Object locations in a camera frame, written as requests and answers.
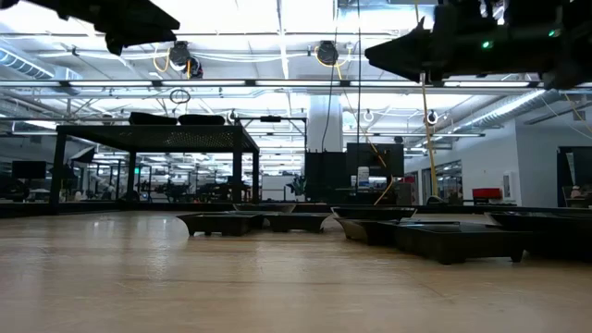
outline ceiling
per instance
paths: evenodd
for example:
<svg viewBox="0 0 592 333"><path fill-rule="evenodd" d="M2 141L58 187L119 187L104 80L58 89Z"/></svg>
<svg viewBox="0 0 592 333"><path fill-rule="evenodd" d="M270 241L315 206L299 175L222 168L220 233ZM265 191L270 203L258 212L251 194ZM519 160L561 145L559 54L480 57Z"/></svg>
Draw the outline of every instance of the ceiling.
<svg viewBox="0 0 592 333"><path fill-rule="evenodd" d="M355 1L348 4L348 1L339 0L339 7L338 1L333 0L258 0L256 5L250 0L153 2L181 23L181 28L176 33L180 40L190 43L192 54L202 63L204 80L338 80L337 71L321 66L315 57L315 48L323 40L337 40L339 63L342 63L339 71L344 80L401 80L396 75L370 66L364 57L364 50L399 37L416 25L412 0L400 1L396 6L390 5L388 0L362 0L360 18ZM425 26L428 28L433 24L431 12L436 2L420 1L419 14L426 17ZM40 66L69 68L80 74L80 78L84 80L184 79L183 75L171 67L161 72L154 65L155 56L161 69L166 65L167 48L171 43L134 46L126 49L121 57L110 55L105 49L104 37L95 32L91 24L74 18L68 21L59 19L55 12L26 2L0 11L0 43L22 51L24 55L38 61ZM0 79L31 78L0 66ZM529 80L529 77L490 76L487 80ZM23 98L36 100L40 104L38 106L46 105L49 111L39 113L39 117L70 115L82 118L76 122L80 124L92 123L85 121L85 117L101 117L104 114L127 117L131 111L159 115L174 113L176 116L179 113L226 116L234 110L241 117L306 117L312 108L320 107L311 105L310 96L328 93L311 89L248 87L187 90L192 99L176 108L168 100L167 93L150 89L94 88L83 90L84 93L77 96L55 96L52 95L55 92L24 87L11 89ZM393 92L371 89L362 91L360 107L365 115L361 120L362 128L400 132L424 130L421 91ZM475 94L462 89L430 92L426 98L427 107L437 111L441 116L440 121L453 124L470 117L479 107L491 104L507 93L495 90L481 92ZM355 131L355 118L351 112L357 112L358 93L342 89L335 89L332 93L340 95L339 100L345 111L344 130ZM25 126L27 130L50 130L55 122L49 122L49 127L42 128L37 126L39 123L28 125ZM262 147L293 148L282 152L301 153L303 150L303 137L299 135L297 125L289 122L254 122L248 130L292 132L293 136L262 136L255 137L255 140ZM372 140L391 142L392 138ZM417 140L414 138L407 143L413 147Z"/></svg>

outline black machine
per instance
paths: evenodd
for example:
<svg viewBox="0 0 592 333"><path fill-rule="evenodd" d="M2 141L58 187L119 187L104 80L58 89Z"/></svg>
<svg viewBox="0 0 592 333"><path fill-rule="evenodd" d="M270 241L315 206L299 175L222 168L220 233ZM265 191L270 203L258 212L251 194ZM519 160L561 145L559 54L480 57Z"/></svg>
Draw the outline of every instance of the black machine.
<svg viewBox="0 0 592 333"><path fill-rule="evenodd" d="M481 3L486 15L481 14ZM432 31L423 20L409 34L365 51L370 64L408 80L438 85L452 75L537 73L546 89L592 79L592 1L438 0Z"/></svg>
<svg viewBox="0 0 592 333"><path fill-rule="evenodd" d="M370 143L348 143L347 171L349 175L357 175L358 167L369 167L370 176L403 177L405 175L404 151L402 144L374 145L387 165L385 168L378 154Z"/></svg>
<svg viewBox="0 0 592 333"><path fill-rule="evenodd" d="M57 12L61 19L74 17L90 22L105 33L107 49L121 55L124 47L144 43L173 42L179 22L150 0L28 0ZM19 0L2 0L0 9Z"/></svg>
<svg viewBox="0 0 592 333"><path fill-rule="evenodd" d="M12 161L12 178L14 179L45 179L47 162L45 161Z"/></svg>

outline pillar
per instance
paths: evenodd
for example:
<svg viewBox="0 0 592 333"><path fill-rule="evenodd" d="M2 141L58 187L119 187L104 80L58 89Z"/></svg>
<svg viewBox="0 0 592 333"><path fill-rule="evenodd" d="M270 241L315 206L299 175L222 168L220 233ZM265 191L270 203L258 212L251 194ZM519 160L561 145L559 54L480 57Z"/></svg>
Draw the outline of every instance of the pillar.
<svg viewBox="0 0 592 333"><path fill-rule="evenodd" d="M309 152L321 153L323 149L328 152L343 151L343 107L339 102L339 97L340 93L335 91L330 99L328 95L311 96L311 104L308 109L308 147L306 147ZM323 144L326 127L327 134L325 134L325 144Z"/></svg>

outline wooden floor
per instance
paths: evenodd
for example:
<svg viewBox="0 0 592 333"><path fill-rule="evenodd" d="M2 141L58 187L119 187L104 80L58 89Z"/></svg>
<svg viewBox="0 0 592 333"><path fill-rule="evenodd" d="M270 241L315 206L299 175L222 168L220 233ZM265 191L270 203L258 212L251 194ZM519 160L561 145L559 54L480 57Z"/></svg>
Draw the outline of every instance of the wooden floor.
<svg viewBox="0 0 592 333"><path fill-rule="evenodd" d="M592 267L444 266L325 234L188 238L171 213L0 220L0 332L590 332Z"/></svg>

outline monitor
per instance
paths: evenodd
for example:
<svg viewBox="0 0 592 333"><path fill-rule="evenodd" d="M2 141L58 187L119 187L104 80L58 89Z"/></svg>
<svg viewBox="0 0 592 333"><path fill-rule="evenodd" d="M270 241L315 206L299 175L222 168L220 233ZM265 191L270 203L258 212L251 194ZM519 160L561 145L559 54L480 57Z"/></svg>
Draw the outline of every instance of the monitor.
<svg viewBox="0 0 592 333"><path fill-rule="evenodd" d="M370 168L370 176L403 177L405 175L404 147L397 143L377 143L376 149L384 160L385 168L370 143L348 143L347 170L350 175L358 174L358 167Z"/></svg>
<svg viewBox="0 0 592 333"><path fill-rule="evenodd" d="M12 161L12 178L14 179L45 179L47 162L45 161Z"/></svg>

